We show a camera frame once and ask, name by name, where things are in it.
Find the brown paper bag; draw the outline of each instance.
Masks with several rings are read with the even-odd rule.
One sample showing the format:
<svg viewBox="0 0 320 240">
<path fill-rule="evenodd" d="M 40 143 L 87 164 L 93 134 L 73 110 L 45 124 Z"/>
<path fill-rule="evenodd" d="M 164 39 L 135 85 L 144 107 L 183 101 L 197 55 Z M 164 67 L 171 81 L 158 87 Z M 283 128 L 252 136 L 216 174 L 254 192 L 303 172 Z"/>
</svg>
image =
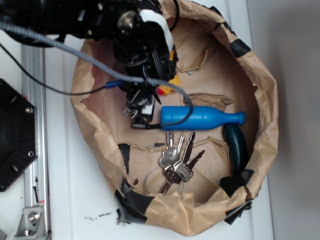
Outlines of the brown paper bag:
<svg viewBox="0 0 320 240">
<path fill-rule="evenodd" d="M 231 176 L 228 146 L 218 127 L 197 131 L 192 154 L 205 154 L 194 167 L 194 176 L 166 194 L 157 193 L 165 179 L 159 159 L 166 133 L 160 129 L 131 129 L 132 120 L 123 115 L 126 93 L 118 88 L 91 95 L 73 96 L 71 101 L 81 132 L 114 191 L 119 213 L 127 221 L 172 229 L 192 236 L 224 220 L 226 212 L 254 199 L 266 177 L 278 149 L 277 84 L 261 60 L 230 30 L 222 16 L 188 0 L 179 0 L 180 22 L 172 32 L 180 58 L 178 75 L 188 94 L 222 95 L 233 101 L 225 112 L 243 111 L 244 133 L 250 161 L 246 166 L 252 177 L 246 185 L 228 194 L 217 181 Z M 169 23 L 176 14 L 171 0 L 161 3 Z M 112 42 L 87 41 L 82 51 L 109 67 L 124 73 L 112 53 Z M 196 70 L 192 75 L 186 71 Z M 72 91 L 90 91 L 114 81 L 109 75 L 79 60 Z M 182 96 L 173 92 L 161 97 L 163 106 L 183 106 Z M 155 108 L 154 122 L 160 121 Z M 176 131 L 189 138 L 190 131 Z"/>
</svg>

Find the red object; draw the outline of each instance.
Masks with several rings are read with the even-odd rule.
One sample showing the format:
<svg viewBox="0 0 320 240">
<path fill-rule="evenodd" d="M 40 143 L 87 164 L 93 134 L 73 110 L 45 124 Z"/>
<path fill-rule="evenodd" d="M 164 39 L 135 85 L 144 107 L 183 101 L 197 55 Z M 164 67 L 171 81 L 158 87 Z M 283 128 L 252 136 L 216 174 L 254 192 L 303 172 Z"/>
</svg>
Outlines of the red object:
<svg viewBox="0 0 320 240">
<path fill-rule="evenodd" d="M 156 90 L 157 90 L 158 94 L 161 95 L 161 96 L 163 96 L 163 95 L 166 94 L 165 91 L 163 91 L 163 90 L 160 89 L 159 87 L 158 87 Z"/>
</svg>

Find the dark green object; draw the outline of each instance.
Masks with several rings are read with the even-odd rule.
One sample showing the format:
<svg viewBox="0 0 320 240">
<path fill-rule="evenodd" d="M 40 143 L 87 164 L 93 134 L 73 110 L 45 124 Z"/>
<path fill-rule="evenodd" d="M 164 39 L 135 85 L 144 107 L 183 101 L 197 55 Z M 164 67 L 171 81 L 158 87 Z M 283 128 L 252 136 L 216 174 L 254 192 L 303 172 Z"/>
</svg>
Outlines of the dark green object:
<svg viewBox="0 0 320 240">
<path fill-rule="evenodd" d="M 237 176 L 249 162 L 245 136 L 236 124 L 225 124 L 223 127 L 225 141 L 229 147 L 232 174 Z"/>
</svg>

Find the bunch of keys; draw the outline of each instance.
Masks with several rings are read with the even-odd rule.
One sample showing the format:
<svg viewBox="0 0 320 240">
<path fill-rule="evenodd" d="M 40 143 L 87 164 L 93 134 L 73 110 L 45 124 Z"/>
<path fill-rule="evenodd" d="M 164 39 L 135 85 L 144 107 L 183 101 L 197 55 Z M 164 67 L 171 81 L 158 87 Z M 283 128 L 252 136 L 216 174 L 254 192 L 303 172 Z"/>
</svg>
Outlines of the bunch of keys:
<svg viewBox="0 0 320 240">
<path fill-rule="evenodd" d="M 166 181 L 161 187 L 159 193 L 166 194 L 172 184 L 181 184 L 182 182 L 186 183 L 194 175 L 192 169 L 205 152 L 202 150 L 194 158 L 190 159 L 195 137 L 196 133 L 193 132 L 190 136 L 189 142 L 187 143 L 183 158 L 180 160 L 181 148 L 184 144 L 185 138 L 183 136 L 180 137 L 178 147 L 175 149 L 174 133 L 167 133 L 168 147 L 163 152 L 162 158 L 159 160 L 160 166 L 164 168 L 163 174 Z"/>
</svg>

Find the blue plastic bottle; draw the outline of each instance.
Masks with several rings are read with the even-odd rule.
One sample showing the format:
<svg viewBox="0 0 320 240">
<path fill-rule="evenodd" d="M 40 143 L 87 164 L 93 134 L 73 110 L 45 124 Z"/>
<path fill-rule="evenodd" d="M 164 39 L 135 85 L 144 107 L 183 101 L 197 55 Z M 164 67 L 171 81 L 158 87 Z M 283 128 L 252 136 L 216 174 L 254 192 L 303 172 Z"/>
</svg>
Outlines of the blue plastic bottle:
<svg viewBox="0 0 320 240">
<path fill-rule="evenodd" d="M 161 123 L 172 123 L 182 120 L 189 112 L 188 106 L 164 106 L 161 109 Z M 245 122 L 245 114 L 225 113 L 210 106 L 195 106 L 192 115 L 183 123 L 164 126 L 162 129 L 172 130 L 210 130 L 223 124 L 239 124 Z"/>
</svg>

